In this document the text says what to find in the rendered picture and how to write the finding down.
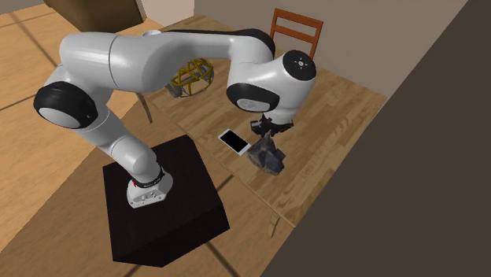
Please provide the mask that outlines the dark grey rock figure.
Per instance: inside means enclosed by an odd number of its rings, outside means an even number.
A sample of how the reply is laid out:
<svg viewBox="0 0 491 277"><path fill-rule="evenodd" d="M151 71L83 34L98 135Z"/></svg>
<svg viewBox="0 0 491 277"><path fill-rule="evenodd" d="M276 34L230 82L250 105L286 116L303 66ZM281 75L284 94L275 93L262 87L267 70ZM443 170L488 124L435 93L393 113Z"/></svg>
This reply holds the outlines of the dark grey rock figure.
<svg viewBox="0 0 491 277"><path fill-rule="evenodd" d="M275 146L270 131L247 150L246 156L268 174L278 175L285 168L283 160L286 155Z"/></svg>

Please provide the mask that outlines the light wooden table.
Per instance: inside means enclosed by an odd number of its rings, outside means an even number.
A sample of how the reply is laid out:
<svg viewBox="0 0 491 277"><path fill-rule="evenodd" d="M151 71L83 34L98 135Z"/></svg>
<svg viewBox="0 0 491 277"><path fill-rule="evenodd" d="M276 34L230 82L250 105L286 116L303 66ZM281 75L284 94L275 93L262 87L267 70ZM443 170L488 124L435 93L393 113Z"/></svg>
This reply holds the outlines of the light wooden table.
<svg viewBox="0 0 491 277"><path fill-rule="evenodd" d="M215 75L204 92L174 98L163 89L148 94L147 99L271 208L270 235L280 220L296 227L386 96L318 69L315 86L294 117L294 126L273 138L286 157L282 172L271 175L219 140L221 133L231 129L254 144L259 135L251 131L249 123L260 119L260 114L241 111L228 100L229 61L210 62Z"/></svg>

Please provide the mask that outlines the white phone with black screen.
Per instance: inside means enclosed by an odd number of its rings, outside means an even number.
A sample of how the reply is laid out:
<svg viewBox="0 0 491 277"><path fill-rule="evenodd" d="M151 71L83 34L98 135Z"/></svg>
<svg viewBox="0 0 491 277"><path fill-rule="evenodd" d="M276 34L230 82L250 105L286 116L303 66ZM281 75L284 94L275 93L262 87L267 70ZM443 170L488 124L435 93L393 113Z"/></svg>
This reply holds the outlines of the white phone with black screen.
<svg viewBox="0 0 491 277"><path fill-rule="evenodd" d="M219 140L232 149L237 155L243 155L251 145L231 129L227 129L218 136Z"/></svg>

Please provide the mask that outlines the dark brown wooden cabinet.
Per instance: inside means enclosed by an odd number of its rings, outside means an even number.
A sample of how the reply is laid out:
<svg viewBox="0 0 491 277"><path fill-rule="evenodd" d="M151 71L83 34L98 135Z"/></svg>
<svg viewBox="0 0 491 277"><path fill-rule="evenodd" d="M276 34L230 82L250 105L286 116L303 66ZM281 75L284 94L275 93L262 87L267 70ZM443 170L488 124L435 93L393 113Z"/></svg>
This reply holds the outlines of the dark brown wooden cabinet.
<svg viewBox="0 0 491 277"><path fill-rule="evenodd" d="M79 31L118 32L144 19L136 0L43 0Z"/></svg>

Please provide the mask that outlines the black robot stand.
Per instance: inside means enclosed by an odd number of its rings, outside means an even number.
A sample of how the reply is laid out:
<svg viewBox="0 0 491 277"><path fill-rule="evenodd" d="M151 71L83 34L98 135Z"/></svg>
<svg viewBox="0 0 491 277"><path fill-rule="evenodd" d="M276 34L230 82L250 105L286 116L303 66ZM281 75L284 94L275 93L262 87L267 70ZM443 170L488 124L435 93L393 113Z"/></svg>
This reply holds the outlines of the black robot stand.
<svg viewBox="0 0 491 277"><path fill-rule="evenodd" d="M173 178L163 201L132 208L127 201L130 175L116 162L102 170L113 260L162 268L228 231L230 225L189 136L174 138L153 151Z"/></svg>

